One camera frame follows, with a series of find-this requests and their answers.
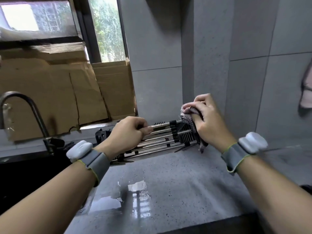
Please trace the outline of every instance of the black faucet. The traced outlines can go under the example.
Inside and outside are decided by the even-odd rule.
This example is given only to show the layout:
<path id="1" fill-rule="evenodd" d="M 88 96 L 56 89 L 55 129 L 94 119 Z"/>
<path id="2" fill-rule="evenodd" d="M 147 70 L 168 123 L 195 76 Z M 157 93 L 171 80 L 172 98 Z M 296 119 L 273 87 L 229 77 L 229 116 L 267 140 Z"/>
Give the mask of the black faucet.
<path id="1" fill-rule="evenodd" d="M 51 155 L 54 155 L 54 150 L 53 150 L 53 144 L 51 144 L 51 138 L 50 138 L 50 135 L 49 135 L 49 132 L 48 130 L 46 129 L 46 126 L 42 120 L 42 117 L 39 113 L 39 110 L 35 104 L 35 102 L 29 98 L 28 96 L 24 95 L 24 94 L 21 94 L 20 92 L 17 92 L 17 91 L 8 91 L 8 92 L 5 92 L 4 94 L 1 95 L 0 97 L 0 129 L 5 129 L 5 126 L 4 126 L 4 118 L 3 118 L 3 105 L 4 105 L 4 102 L 8 99 L 8 98 L 11 98 L 11 97 L 19 97 L 19 98 L 22 98 L 24 99 L 28 104 L 29 106 L 31 107 L 32 111 L 33 111 L 33 114 L 37 120 L 37 123 L 40 127 L 40 130 L 42 132 L 42 135 L 43 135 L 43 142 L 44 142 L 44 145 L 46 146 L 46 149 L 47 151 L 49 152 L 49 154 Z"/>

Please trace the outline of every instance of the wet countertop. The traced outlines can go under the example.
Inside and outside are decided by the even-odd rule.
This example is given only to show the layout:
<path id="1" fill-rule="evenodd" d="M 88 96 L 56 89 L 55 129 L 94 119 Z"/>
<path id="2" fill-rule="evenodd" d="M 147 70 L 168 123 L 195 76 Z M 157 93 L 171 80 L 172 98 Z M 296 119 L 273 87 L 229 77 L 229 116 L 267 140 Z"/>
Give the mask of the wet countertop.
<path id="1" fill-rule="evenodd" d="M 296 146 L 263 158 L 297 184 L 312 184 L 311 152 Z M 238 175 L 226 172 L 210 146 L 203 154 L 190 148 L 111 167 L 90 197 L 66 234 L 154 234 L 256 211 Z"/>

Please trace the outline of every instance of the green foliage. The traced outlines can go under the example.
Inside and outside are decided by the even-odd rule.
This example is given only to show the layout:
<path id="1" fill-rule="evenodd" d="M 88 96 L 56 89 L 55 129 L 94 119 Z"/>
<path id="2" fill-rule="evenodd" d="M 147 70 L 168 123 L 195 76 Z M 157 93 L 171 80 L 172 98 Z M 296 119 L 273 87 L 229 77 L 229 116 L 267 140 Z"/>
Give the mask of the green foliage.
<path id="1" fill-rule="evenodd" d="M 107 56 L 108 61 L 125 60 L 118 9 L 104 0 L 90 0 L 90 4 L 102 58 Z"/>

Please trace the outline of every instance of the person's left hand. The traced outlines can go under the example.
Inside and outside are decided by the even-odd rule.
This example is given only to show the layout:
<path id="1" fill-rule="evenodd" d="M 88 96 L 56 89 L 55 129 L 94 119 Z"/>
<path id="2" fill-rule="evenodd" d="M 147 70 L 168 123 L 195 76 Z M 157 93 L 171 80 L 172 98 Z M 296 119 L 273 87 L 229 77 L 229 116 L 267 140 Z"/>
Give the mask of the person's left hand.
<path id="1" fill-rule="evenodd" d="M 105 153 L 109 160 L 113 160 L 118 154 L 136 147 L 142 138 L 152 131 L 153 128 L 148 126 L 144 118 L 126 117 L 118 122 L 110 136 L 94 149 Z"/>

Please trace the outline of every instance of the window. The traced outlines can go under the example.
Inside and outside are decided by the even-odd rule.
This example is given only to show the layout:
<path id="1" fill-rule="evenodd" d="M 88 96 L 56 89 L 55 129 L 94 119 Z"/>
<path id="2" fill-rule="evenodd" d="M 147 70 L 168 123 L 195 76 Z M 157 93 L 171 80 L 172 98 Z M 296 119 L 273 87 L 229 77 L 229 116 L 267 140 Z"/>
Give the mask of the window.
<path id="1" fill-rule="evenodd" d="M 77 36 L 67 0 L 0 3 L 0 41 Z"/>
<path id="2" fill-rule="evenodd" d="M 102 62 L 126 59 L 117 0 L 89 0 Z"/>

